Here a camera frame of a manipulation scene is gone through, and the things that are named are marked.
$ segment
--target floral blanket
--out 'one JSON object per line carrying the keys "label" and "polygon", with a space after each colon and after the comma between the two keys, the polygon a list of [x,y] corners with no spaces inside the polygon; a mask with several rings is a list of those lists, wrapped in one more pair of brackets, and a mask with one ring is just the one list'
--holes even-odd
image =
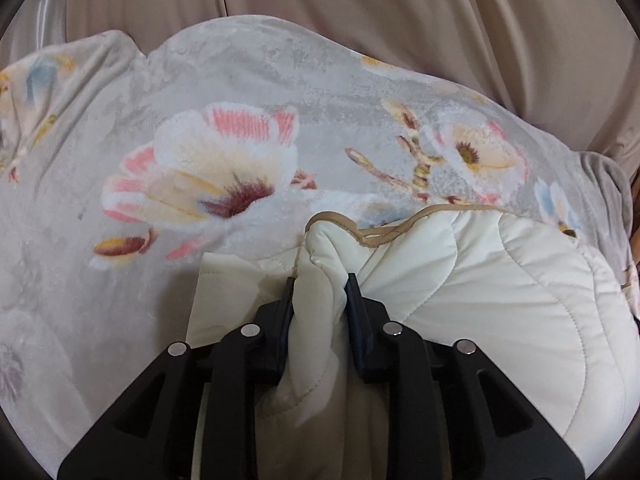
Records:
{"label": "floral blanket", "polygon": [[0,73],[0,128],[0,404],[52,474],[184,338],[203,251],[271,256],[323,210],[491,204],[587,240],[638,294],[615,163],[282,20],[148,57],[120,32],[47,48]]}

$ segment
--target flower stem print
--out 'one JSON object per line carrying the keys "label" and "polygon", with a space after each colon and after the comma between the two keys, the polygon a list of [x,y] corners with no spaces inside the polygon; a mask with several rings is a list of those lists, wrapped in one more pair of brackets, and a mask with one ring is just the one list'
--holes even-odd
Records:
{"label": "flower stem print", "polygon": [[404,127],[406,136],[396,136],[400,147],[405,150],[415,161],[411,182],[405,182],[398,177],[380,171],[364,155],[353,148],[345,149],[347,156],[364,170],[368,171],[377,179],[386,182],[396,189],[408,192],[414,200],[427,202],[429,199],[429,176],[433,164],[443,163],[441,156],[433,156],[424,153],[420,146],[418,130],[420,123],[414,112],[406,105],[395,101],[383,100],[383,107],[391,116]]}
{"label": "flower stem print", "polygon": [[45,120],[42,123],[42,126],[39,127],[36,131],[36,136],[33,138],[32,147],[38,144],[42,140],[42,138],[49,133],[51,127],[56,123],[57,118],[58,117],[56,114],[51,114],[49,117],[47,117],[47,120]]}

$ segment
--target beige piping trim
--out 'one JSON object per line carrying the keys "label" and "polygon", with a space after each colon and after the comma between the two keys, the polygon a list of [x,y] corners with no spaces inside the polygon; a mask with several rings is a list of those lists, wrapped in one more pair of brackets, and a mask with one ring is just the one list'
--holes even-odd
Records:
{"label": "beige piping trim", "polygon": [[436,204],[430,205],[418,211],[411,218],[408,218],[401,224],[395,226],[382,226],[372,227],[369,229],[358,229],[356,222],[347,218],[340,213],[332,211],[324,211],[315,214],[311,217],[311,220],[306,224],[305,233],[309,231],[311,226],[316,222],[331,222],[341,227],[349,234],[351,234],[359,243],[364,247],[375,248],[380,245],[388,244],[398,238],[400,235],[407,232],[413,225],[420,220],[433,213],[440,211],[499,211],[506,213],[504,209],[494,207],[491,205],[476,205],[476,204]]}

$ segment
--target stitched seam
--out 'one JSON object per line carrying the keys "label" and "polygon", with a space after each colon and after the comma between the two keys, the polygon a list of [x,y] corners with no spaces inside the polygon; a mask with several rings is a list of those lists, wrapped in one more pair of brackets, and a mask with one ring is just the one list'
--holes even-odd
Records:
{"label": "stitched seam", "polygon": [[[622,382],[622,393],[623,393],[624,399],[625,399],[624,400],[624,406],[626,407],[626,383],[625,383],[624,377],[622,375],[622,371],[620,370],[620,366],[618,365],[618,360],[616,359],[616,355],[613,353],[613,349],[611,348],[611,342],[609,341],[609,335],[607,335],[607,331],[604,329],[604,323],[602,322],[602,316],[600,315],[600,309],[598,308],[598,303],[596,301],[596,277],[595,277],[595,273],[594,273],[594,268],[591,266],[591,263],[587,259],[587,257],[582,253],[582,248],[578,249],[578,253],[580,254],[582,259],[585,261],[585,263],[589,266],[589,269],[591,270],[591,278],[593,280],[593,303],[596,305],[596,312],[598,313],[598,320],[600,321],[600,327],[602,329],[602,333],[604,335],[604,339],[607,342],[607,348],[609,349],[609,352],[610,352],[611,357],[613,359],[613,363],[616,365],[616,370],[618,372],[618,375],[620,376],[620,381]],[[620,420],[618,421],[619,425],[622,425],[623,413],[624,412],[620,412]]]}
{"label": "stitched seam", "polygon": [[[460,213],[458,213],[456,215],[456,217],[454,218],[454,221],[457,218],[459,218],[459,216],[460,216]],[[453,241],[456,244],[456,257],[453,260],[453,265],[451,266],[451,270],[447,274],[447,277],[442,281],[442,283],[440,285],[438,285],[438,287],[430,295],[428,295],[428,297],[420,305],[415,307],[407,316],[405,316],[404,319],[402,319],[400,321],[400,323],[405,323],[413,314],[415,314],[419,309],[424,307],[424,305],[427,303],[427,301],[429,301],[433,297],[433,295],[436,292],[438,292],[445,285],[445,283],[447,283],[447,281],[449,281],[449,278],[451,277],[451,275],[453,273],[453,270],[456,268],[456,262],[458,261],[458,255],[460,254],[460,250],[458,249],[458,239],[456,238],[456,235],[453,232],[453,227],[451,227],[451,224],[449,224],[449,227],[451,228],[451,235],[453,236]]]}
{"label": "stitched seam", "polygon": [[580,340],[580,349],[582,350],[582,362],[584,364],[584,379],[582,380],[582,391],[580,393],[580,397],[578,398],[578,403],[575,406],[574,413],[571,416],[571,419],[569,420],[569,424],[567,425],[566,430],[564,430],[564,433],[562,434],[562,436],[565,436],[567,433],[569,433],[569,430],[571,429],[571,425],[574,423],[575,416],[578,413],[578,408],[580,408],[580,405],[582,404],[582,401],[584,400],[584,392],[585,392],[586,387],[587,387],[587,374],[588,374],[588,370],[589,369],[587,368],[587,354],[584,351],[584,341],[582,339],[582,334],[580,333],[580,328],[578,327],[578,323],[575,320],[574,315],[571,313],[571,311],[569,311],[568,307],[554,293],[552,293],[550,290],[548,290],[548,288],[545,285],[542,285],[542,283],[540,283],[536,278],[534,278],[527,269],[525,269],[520,263],[518,263],[516,261],[516,259],[513,256],[511,256],[511,253],[509,252],[507,247],[504,245],[504,239],[502,238],[502,231],[500,229],[500,219],[498,219],[497,227],[498,227],[498,234],[499,234],[499,238],[500,238],[500,243],[502,244],[502,248],[504,249],[504,252],[507,254],[508,257],[510,257],[511,261],[514,264],[516,264],[520,268],[520,270],[522,270],[522,272],[524,272],[527,276],[529,276],[530,279],[534,283],[536,283],[539,287],[544,289],[547,294],[549,294],[551,297],[553,297],[558,302],[558,304],[560,304],[564,308],[565,312],[567,313],[567,315],[569,316],[569,318],[573,322],[573,324],[575,326],[575,331],[578,334],[578,339]]}
{"label": "stitched seam", "polygon": [[268,413],[267,415],[261,415],[261,416],[258,416],[257,418],[259,418],[260,420],[266,420],[267,418],[283,415],[284,413],[288,413],[288,412],[291,412],[292,410],[295,410],[318,386],[320,386],[329,368],[328,365],[329,365],[329,358],[327,358],[327,360],[324,363],[324,368],[322,369],[322,375],[320,376],[320,379],[318,379],[318,382],[314,384],[311,388],[309,388],[305,393],[303,393],[293,406],[289,406],[288,408],[285,408],[284,410],[280,410],[279,412]]}
{"label": "stitched seam", "polygon": [[[274,256],[274,257],[272,258],[272,261],[273,261],[274,263],[278,264],[278,265],[282,268],[282,270],[287,270],[287,267],[285,267],[285,266],[284,266],[284,264],[283,264],[283,263],[278,259],[278,257],[277,257],[277,256]],[[261,270],[262,272],[264,272],[267,276],[269,276],[269,277],[273,277],[273,275],[272,275],[270,272],[266,272],[266,271],[264,271],[264,270],[262,270],[262,269],[260,269],[260,270]],[[201,272],[198,276],[199,276],[199,277],[200,277],[200,276],[218,276],[218,275],[220,275],[220,274],[221,274],[220,272],[210,272],[210,271],[207,271],[207,272]]]}
{"label": "stitched seam", "polygon": [[411,229],[415,223],[423,218],[429,217],[432,214],[444,212],[444,211],[455,211],[457,213],[463,211],[498,211],[501,213],[505,213],[503,209],[496,208],[494,206],[487,205],[455,205],[455,204],[435,204],[425,207],[421,209],[416,214],[402,222],[401,224],[395,226],[383,226],[380,228],[374,228],[376,230],[375,235],[367,235],[367,232],[370,232],[371,229],[358,229],[356,223],[347,218],[340,213],[332,212],[332,211],[324,211],[321,213],[316,213],[311,217],[309,222],[306,224],[305,233],[311,229],[311,226],[316,222],[325,221],[336,224],[338,227],[350,232],[351,236],[353,236],[360,245],[375,248],[380,245],[388,244],[396,240],[400,235],[407,232]]}

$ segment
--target printed flower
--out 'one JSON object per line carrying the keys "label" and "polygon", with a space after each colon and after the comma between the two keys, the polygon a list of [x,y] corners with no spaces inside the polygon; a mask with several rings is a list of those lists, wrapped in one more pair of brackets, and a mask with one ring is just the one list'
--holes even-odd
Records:
{"label": "printed flower", "polygon": [[479,202],[505,204],[529,177],[527,160],[498,124],[478,112],[467,115],[466,123],[445,123],[433,136],[434,146]]}
{"label": "printed flower", "polygon": [[197,231],[246,211],[296,176],[298,115],[286,108],[218,104],[180,113],[152,143],[129,153],[102,192],[105,213],[124,222]]}
{"label": "printed flower", "polygon": [[76,62],[66,56],[38,56],[31,65],[25,79],[26,101],[34,104],[36,94],[50,89],[59,75],[69,73],[76,68]]}
{"label": "printed flower", "polygon": [[548,186],[546,182],[539,179],[533,191],[538,200],[543,221],[555,225],[563,233],[577,236],[582,226],[558,183],[554,182]]}
{"label": "printed flower", "polygon": [[[298,113],[214,104],[160,124],[154,140],[129,153],[102,192],[106,215],[188,235],[165,255],[176,260],[215,244],[216,251],[265,257],[295,246],[300,229],[322,210],[365,214],[375,195],[318,190],[298,168]],[[145,237],[105,240],[92,265],[108,268],[148,250]]]}
{"label": "printed flower", "polygon": [[109,238],[94,247],[95,256],[90,265],[97,269],[107,269],[128,264],[139,254],[144,254],[158,238],[158,231],[153,227],[145,236],[127,236]]}
{"label": "printed flower", "polygon": [[23,375],[20,356],[9,345],[0,343],[0,399],[15,402],[20,397]]}

